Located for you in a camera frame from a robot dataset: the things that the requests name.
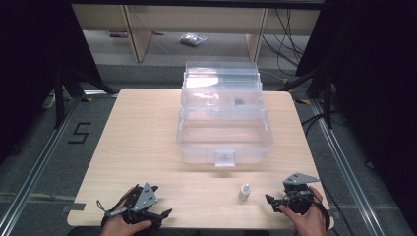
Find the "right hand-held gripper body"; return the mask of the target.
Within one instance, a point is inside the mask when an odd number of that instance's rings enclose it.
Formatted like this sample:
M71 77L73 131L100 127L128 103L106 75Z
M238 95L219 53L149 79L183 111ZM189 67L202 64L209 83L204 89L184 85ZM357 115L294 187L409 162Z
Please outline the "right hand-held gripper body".
M319 181L318 177L293 173L282 181L285 195L278 203L289 207L295 213L306 213L314 201L314 195L308 185Z

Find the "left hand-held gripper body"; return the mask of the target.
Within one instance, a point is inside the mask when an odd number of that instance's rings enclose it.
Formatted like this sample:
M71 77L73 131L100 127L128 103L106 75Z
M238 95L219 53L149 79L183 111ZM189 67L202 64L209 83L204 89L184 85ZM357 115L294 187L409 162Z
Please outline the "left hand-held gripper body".
M160 227L163 219L159 218L159 214L149 211L156 203L157 197L150 183L145 183L144 186L136 185L120 199L110 211L110 216L121 215L127 224L149 220L152 227Z

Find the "person's right hand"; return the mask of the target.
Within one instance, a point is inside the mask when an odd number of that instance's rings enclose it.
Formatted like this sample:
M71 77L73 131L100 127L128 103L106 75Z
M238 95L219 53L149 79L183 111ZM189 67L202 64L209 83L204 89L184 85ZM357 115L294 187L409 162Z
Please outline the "person's right hand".
M316 205L311 204L303 215L294 213L283 205L278 208L291 220L290 230L297 232L299 236L327 236L326 218Z

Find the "person's left hand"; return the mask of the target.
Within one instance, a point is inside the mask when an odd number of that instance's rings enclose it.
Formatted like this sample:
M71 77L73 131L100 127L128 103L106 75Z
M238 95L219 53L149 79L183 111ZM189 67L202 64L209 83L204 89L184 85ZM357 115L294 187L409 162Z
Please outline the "person's left hand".
M151 226L152 222L149 220L137 224L127 224L122 216L117 215L105 222L99 236L134 236L135 233L148 229Z

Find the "small white bottle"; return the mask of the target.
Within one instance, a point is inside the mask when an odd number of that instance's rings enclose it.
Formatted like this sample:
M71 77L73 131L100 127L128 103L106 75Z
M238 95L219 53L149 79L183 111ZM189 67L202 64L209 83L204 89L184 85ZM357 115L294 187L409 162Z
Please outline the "small white bottle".
M246 201L249 198L250 193L251 193L251 187L250 187L250 185L249 184L244 184L240 188L240 191L239 191L239 194L238 194L238 198L241 201Z

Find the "clear plastic storage box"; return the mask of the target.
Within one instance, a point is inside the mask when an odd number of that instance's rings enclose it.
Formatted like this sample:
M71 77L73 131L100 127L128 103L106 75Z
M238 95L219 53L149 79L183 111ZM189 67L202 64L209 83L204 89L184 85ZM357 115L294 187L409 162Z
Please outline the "clear plastic storage box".
M260 163L273 146L258 67L250 62L188 62L176 144L186 163Z

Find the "black metal stand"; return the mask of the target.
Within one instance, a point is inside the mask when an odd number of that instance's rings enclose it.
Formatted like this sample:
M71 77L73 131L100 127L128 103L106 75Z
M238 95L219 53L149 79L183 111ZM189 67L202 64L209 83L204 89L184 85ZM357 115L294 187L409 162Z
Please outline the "black metal stand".
M59 69L54 77L56 107L56 121L54 128L58 128L63 123L65 118L63 89L66 89L71 97L81 98L86 95L80 85L80 82L87 82L88 84L103 90L107 94L117 93L116 89L106 86L101 80L89 77L83 72L69 67Z
M307 89L307 95L309 98L318 98L321 93L324 94L324 111L322 115L328 128L331 129L331 77L328 74L328 69L326 66L318 66L294 82L285 85L283 88L280 88L279 91L290 91L291 89L304 84L308 80L312 80Z

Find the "black curtain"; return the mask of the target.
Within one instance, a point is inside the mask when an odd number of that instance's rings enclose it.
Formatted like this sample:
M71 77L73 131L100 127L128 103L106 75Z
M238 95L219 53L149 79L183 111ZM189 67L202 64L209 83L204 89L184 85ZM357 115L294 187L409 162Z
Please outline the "black curtain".
M0 0L0 164L68 69L101 80L70 0Z
M328 72L362 149L417 236L417 0L320 0L297 70Z

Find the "clear plastic bag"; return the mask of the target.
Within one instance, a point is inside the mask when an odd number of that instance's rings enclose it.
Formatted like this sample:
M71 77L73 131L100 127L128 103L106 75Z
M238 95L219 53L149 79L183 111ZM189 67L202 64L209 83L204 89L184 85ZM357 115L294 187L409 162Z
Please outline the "clear plastic bag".
M207 38L197 33L185 33L180 36L180 42L190 46L198 46L204 43Z

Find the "aluminium floor rail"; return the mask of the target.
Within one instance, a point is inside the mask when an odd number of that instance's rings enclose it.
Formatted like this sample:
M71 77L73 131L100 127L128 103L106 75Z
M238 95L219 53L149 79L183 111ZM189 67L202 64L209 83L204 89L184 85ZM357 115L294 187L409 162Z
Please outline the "aluminium floor rail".
M360 183L354 174L333 130L328 126L324 117L320 119L319 124L350 195L352 196L352 199L357 206L370 235L386 236L386 233L383 230L368 198L362 190Z
M56 147L68 126L69 120L80 102L81 100L79 98L71 98L68 102L63 120L57 128L53 129L52 134L50 135L42 152L38 156L34 166L30 170L25 182L13 198L5 214L0 219L0 236L9 236L13 231L30 198L32 190L40 179L52 156L52 153L56 150Z

